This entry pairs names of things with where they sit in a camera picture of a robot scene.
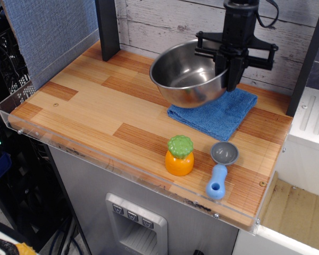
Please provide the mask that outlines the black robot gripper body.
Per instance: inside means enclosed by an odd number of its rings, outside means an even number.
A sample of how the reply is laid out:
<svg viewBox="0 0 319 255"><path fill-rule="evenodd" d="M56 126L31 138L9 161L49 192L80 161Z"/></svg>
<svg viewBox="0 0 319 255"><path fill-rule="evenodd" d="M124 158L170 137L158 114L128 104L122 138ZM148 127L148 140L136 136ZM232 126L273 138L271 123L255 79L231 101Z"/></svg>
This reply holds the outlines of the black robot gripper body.
<svg viewBox="0 0 319 255"><path fill-rule="evenodd" d="M263 28L272 27L277 18L269 25L263 25L258 14L258 5L224 5L225 17L223 31L198 32L195 54L214 60L224 57L230 64L235 58L243 58L243 68L248 66L271 70L274 54L279 49L255 37L255 25L258 22Z"/></svg>

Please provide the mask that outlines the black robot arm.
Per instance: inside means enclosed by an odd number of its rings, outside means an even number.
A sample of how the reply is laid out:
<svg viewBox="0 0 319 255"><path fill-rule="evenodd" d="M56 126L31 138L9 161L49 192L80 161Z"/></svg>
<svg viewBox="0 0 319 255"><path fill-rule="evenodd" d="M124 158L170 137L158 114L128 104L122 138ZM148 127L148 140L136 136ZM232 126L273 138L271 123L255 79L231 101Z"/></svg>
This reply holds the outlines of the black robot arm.
<svg viewBox="0 0 319 255"><path fill-rule="evenodd" d="M198 32L195 54L212 58L215 63L215 74L227 71L226 89L234 91L240 83L244 70L251 66L271 70L276 44L270 44L255 37L256 22L264 25L258 13L259 1L224 1L225 18L223 32Z"/></svg>

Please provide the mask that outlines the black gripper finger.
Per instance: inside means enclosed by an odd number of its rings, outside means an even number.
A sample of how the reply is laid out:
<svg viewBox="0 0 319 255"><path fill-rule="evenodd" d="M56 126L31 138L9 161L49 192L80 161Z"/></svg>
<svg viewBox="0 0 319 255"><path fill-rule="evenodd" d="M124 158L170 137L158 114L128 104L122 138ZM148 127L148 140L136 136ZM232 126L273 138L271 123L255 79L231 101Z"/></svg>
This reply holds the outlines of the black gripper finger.
<svg viewBox="0 0 319 255"><path fill-rule="evenodd" d="M229 62L229 74L227 92L235 90L237 84L240 83L244 70L248 67L248 61L245 57L235 57Z"/></svg>
<svg viewBox="0 0 319 255"><path fill-rule="evenodd" d="M215 74L220 75L229 70L230 55L218 52L215 56Z"/></svg>

